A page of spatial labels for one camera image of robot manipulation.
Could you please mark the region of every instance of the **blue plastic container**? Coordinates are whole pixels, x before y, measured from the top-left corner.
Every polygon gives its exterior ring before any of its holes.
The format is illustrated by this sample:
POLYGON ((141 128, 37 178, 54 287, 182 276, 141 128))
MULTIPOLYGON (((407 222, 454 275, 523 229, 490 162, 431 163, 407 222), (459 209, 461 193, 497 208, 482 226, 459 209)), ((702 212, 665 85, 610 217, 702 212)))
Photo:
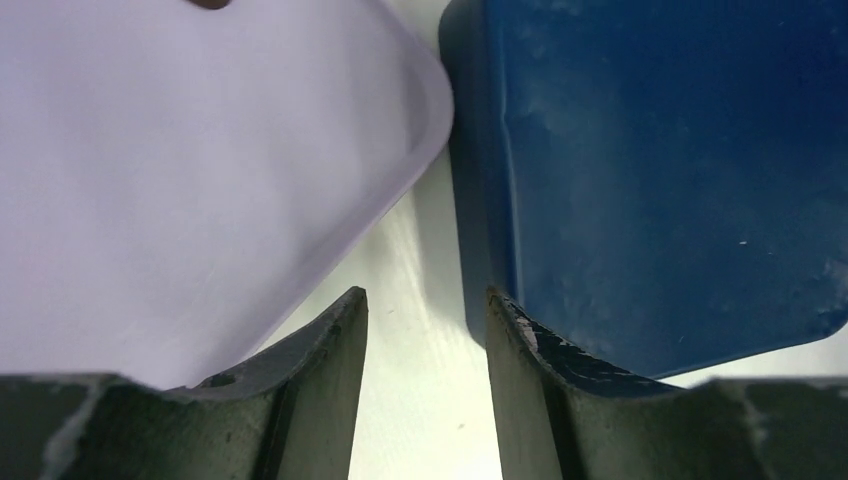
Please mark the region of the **blue plastic container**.
POLYGON ((654 377, 845 324, 848 2, 454 0, 440 40, 472 298, 654 377))

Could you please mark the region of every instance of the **white surface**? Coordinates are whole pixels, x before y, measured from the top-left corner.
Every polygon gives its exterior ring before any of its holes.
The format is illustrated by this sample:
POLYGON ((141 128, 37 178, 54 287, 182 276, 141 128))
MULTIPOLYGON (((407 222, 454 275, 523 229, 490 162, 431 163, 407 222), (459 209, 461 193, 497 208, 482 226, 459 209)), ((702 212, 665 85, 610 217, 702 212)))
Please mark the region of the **white surface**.
POLYGON ((713 377, 835 377, 848 375, 848 329, 818 342, 675 375, 663 382, 692 387, 713 377))
POLYGON ((15 2, 0 85, 0 371, 161 388, 251 354, 452 118, 380 0, 15 2))
MULTIPOLYGON (((447 0, 391 0, 435 50, 447 0)), ((500 479, 486 356, 468 334, 447 154, 267 342, 368 292, 354 480, 500 479)), ((484 292, 480 293, 481 303, 484 292)))

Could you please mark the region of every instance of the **plastic container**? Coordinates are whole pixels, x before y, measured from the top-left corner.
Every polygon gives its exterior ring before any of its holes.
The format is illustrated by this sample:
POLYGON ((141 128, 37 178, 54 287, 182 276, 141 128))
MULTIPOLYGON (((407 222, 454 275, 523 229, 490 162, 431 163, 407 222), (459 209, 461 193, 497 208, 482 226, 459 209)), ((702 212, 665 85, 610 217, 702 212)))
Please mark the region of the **plastic container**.
POLYGON ((655 377, 845 324, 848 3, 454 0, 440 40, 471 295, 655 377))
POLYGON ((193 384, 253 353, 446 141, 379 0, 0 16, 0 369, 193 384))

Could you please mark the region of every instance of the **white plastic container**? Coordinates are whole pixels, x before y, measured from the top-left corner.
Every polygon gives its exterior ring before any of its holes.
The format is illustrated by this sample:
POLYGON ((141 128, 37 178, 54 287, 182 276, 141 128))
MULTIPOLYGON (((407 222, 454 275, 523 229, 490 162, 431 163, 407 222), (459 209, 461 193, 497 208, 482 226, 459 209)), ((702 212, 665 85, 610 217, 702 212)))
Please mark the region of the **white plastic container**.
POLYGON ((250 355, 447 139, 381 0, 13 2, 0 372, 194 384, 250 355))

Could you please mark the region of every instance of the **white table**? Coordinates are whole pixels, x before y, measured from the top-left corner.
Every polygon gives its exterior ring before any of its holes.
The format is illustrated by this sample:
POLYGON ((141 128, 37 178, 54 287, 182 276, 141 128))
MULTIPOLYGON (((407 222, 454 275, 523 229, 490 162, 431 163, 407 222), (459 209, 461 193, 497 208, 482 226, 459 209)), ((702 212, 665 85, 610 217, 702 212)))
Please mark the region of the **white table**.
MULTIPOLYGON (((388 0, 434 50, 447 0, 388 0)), ((368 351, 350 478, 500 479, 483 348, 465 325, 450 165, 443 153, 270 345, 352 285, 368 292, 368 351)), ((668 379, 848 374, 848 332, 668 379)))

